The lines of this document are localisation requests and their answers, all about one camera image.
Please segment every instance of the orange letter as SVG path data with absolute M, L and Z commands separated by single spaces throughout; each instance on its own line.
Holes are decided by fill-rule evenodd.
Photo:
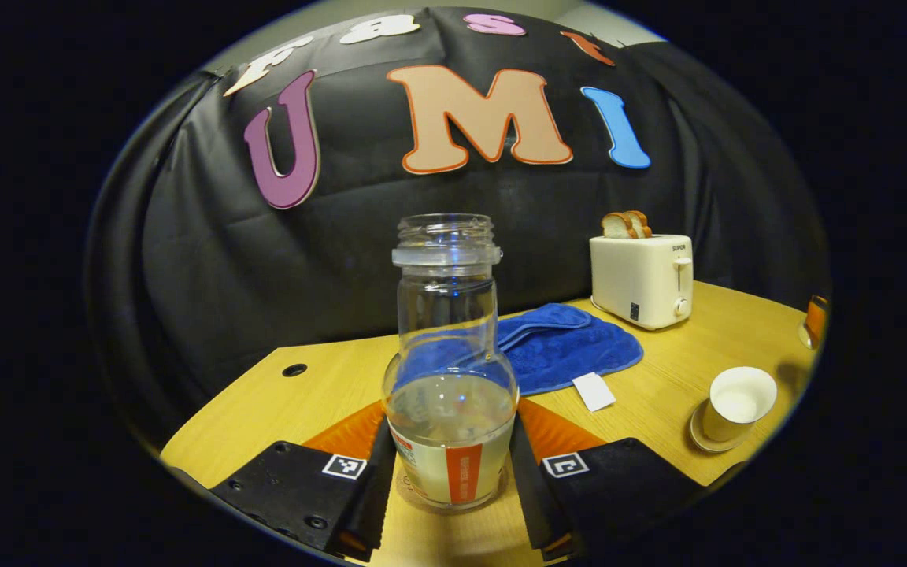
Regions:
M 601 47 L 597 47 L 597 44 L 591 42 L 586 37 L 579 35 L 579 33 L 572 33 L 571 31 L 562 31 L 562 35 L 572 39 L 572 42 L 576 44 L 576 47 L 579 47 L 583 52 L 590 57 L 593 57 L 595 60 L 602 62 L 605 65 L 611 65 L 615 67 L 615 61 L 609 60 L 607 57 L 601 54 Z
M 401 161 L 408 172 L 449 172 L 467 164 L 468 151 L 454 144 L 447 118 L 488 161 L 499 161 L 503 154 L 511 118 L 517 135 L 511 152 L 519 161 L 565 164 L 572 159 L 544 98 L 543 76 L 502 69 L 488 96 L 442 65 L 394 69 L 387 78 L 402 83 L 408 94 L 415 136 L 414 150 Z

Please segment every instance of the blue cloth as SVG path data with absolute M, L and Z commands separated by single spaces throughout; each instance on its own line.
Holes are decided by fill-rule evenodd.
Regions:
M 520 395 L 570 387 L 572 378 L 588 372 L 627 369 L 643 356 L 639 341 L 621 327 L 562 304 L 500 321 L 497 342 L 510 359 Z
M 482 353 L 475 352 L 479 345 L 467 336 L 466 331 L 453 330 L 420 337 L 402 362 L 395 390 L 414 377 L 447 369 L 487 376 L 501 373 L 496 364 L 486 363 Z M 621 327 L 562 304 L 547 304 L 500 321 L 496 343 L 513 367 L 520 395 L 569 387 L 572 378 L 588 372 L 627 369 L 643 356 L 639 341 Z

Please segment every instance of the white cup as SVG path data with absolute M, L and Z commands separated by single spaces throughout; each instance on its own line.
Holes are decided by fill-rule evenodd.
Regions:
M 775 381 L 765 370 L 751 366 L 724 370 L 709 387 L 702 433 L 717 443 L 744 435 L 769 413 L 777 394 Z

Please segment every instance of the bread slice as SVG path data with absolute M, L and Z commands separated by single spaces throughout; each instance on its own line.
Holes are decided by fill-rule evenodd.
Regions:
M 601 219 L 601 228 L 608 238 L 649 238 L 653 236 L 646 215 L 639 211 L 608 213 Z

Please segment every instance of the jar neck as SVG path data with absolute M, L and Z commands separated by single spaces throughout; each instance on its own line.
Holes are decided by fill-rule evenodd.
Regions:
M 404 265 L 401 276 L 492 277 L 492 265 Z
M 492 227 L 485 215 L 405 217 L 398 223 L 399 242 L 391 251 L 391 261 L 403 269 L 491 266 L 502 257 L 493 244 Z
M 468 273 L 443 269 L 443 274 L 404 272 L 398 285 L 398 334 L 401 349 L 425 341 L 451 340 L 458 349 L 493 351 L 498 306 L 490 266 L 458 266 Z

